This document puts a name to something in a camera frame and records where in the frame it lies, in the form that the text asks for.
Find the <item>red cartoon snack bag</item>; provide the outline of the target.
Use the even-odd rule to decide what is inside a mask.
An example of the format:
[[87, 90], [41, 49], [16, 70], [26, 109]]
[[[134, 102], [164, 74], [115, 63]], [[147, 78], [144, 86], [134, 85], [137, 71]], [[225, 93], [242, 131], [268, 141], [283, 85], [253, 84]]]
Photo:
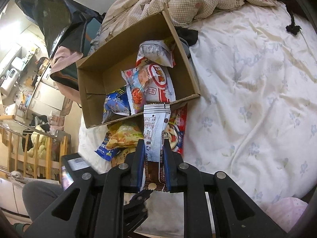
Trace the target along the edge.
[[173, 110], [169, 123], [165, 129], [165, 138], [168, 138], [173, 152], [183, 155], [184, 135], [187, 121], [187, 104]]

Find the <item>pink cloth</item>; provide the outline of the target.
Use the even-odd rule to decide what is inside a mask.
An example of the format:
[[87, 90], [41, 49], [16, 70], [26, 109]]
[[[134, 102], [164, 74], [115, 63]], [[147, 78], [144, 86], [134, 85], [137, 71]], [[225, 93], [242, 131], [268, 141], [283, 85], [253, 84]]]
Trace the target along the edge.
[[51, 74], [53, 80], [67, 78], [77, 80], [76, 61], [83, 57], [82, 52], [73, 51], [64, 46], [59, 46], [50, 59]]

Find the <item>wooden chair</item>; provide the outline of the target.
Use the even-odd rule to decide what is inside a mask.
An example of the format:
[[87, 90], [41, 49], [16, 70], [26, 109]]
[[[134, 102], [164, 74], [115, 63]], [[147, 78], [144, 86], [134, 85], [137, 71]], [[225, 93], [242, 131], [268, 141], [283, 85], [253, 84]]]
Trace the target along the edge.
[[64, 131], [45, 132], [14, 115], [1, 115], [1, 171], [23, 177], [59, 180], [61, 158], [71, 151], [70, 136]]

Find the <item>checkered brown quilt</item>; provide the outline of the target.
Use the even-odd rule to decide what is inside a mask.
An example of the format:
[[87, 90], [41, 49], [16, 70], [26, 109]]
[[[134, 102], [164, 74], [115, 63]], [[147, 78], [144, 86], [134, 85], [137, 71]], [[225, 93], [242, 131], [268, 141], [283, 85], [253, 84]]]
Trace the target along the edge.
[[189, 27], [192, 22], [208, 18], [214, 10], [232, 11], [248, 2], [260, 7], [274, 7], [276, 0], [116, 0], [90, 43], [94, 53], [122, 31], [139, 21], [168, 9], [173, 25]]

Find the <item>brown white snack packet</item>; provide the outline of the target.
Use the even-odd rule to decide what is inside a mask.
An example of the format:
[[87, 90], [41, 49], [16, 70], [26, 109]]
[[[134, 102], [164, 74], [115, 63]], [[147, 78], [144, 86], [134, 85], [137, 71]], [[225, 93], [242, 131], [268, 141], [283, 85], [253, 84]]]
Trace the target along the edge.
[[147, 190], [166, 192], [164, 173], [164, 133], [169, 123], [169, 104], [147, 104], [143, 109], [145, 145], [145, 185]]

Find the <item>black plastic bag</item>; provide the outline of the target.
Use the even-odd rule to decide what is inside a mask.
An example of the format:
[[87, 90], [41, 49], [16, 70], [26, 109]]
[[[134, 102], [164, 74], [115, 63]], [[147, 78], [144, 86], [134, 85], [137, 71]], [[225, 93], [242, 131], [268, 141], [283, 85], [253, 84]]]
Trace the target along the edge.
[[49, 58], [60, 46], [83, 53], [88, 23], [92, 20], [101, 23], [103, 20], [97, 11], [73, 0], [14, 1], [41, 30]]

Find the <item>red white snack bag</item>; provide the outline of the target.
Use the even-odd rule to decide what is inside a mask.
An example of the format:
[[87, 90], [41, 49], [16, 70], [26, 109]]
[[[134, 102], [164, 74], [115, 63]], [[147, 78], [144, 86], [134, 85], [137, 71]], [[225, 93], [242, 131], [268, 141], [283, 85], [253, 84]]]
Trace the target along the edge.
[[131, 114], [143, 111], [149, 103], [171, 103], [176, 94], [167, 67], [155, 63], [135, 67], [121, 72], [127, 84]]

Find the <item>cardboard box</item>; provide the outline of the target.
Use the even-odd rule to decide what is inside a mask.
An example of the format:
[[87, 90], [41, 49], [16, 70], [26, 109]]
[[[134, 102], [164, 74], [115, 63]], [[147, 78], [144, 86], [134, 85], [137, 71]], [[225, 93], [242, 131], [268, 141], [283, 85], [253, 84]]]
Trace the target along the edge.
[[[173, 67], [164, 67], [147, 60], [137, 63], [141, 43], [165, 39], [175, 45]], [[138, 106], [147, 95], [161, 95], [164, 103], [171, 107], [201, 95], [194, 67], [189, 62], [166, 8], [127, 28], [92, 55], [80, 59], [76, 66], [87, 128], [126, 119], [126, 116], [115, 114], [103, 121], [106, 96], [127, 85], [125, 77], [132, 78], [134, 87], [128, 90], [128, 95]]]

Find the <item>yellow chips bag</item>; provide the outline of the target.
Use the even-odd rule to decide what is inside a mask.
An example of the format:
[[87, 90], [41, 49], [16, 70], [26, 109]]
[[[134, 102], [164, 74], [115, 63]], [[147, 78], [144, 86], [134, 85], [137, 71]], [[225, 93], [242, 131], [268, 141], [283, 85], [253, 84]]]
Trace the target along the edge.
[[119, 121], [107, 127], [110, 132], [110, 138], [106, 144], [108, 150], [136, 147], [138, 141], [143, 139], [141, 129], [132, 120]]

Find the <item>white grey snack bag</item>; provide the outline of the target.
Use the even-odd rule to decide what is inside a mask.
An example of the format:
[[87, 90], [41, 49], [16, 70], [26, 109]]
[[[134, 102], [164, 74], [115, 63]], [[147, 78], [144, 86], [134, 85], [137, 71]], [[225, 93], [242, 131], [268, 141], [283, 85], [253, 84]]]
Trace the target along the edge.
[[139, 45], [135, 66], [155, 63], [160, 66], [173, 68], [176, 65], [174, 59], [175, 45], [175, 42], [170, 39], [142, 42]]

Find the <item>tan label snack packet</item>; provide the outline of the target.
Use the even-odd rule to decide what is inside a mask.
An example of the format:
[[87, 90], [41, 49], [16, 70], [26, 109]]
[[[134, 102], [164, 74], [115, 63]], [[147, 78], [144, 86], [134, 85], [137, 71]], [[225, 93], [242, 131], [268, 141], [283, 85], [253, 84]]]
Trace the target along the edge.
[[122, 148], [111, 160], [111, 166], [115, 167], [125, 162], [126, 156], [135, 152], [135, 147]]

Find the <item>blue snack bag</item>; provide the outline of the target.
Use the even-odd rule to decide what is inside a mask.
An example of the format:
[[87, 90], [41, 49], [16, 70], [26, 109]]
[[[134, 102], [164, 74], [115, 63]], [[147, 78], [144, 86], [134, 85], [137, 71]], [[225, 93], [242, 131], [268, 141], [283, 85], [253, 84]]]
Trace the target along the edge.
[[107, 123], [114, 115], [129, 116], [130, 112], [127, 88], [123, 86], [106, 95], [102, 123]]
[[118, 154], [120, 152], [119, 148], [115, 148], [115, 149], [107, 149], [106, 148], [106, 144], [109, 142], [110, 138], [111, 138], [111, 133], [107, 132], [103, 142], [95, 150], [95, 153], [97, 155], [99, 155], [101, 158], [103, 158], [104, 160], [106, 160], [108, 162], [110, 162], [116, 156], [116, 154]]

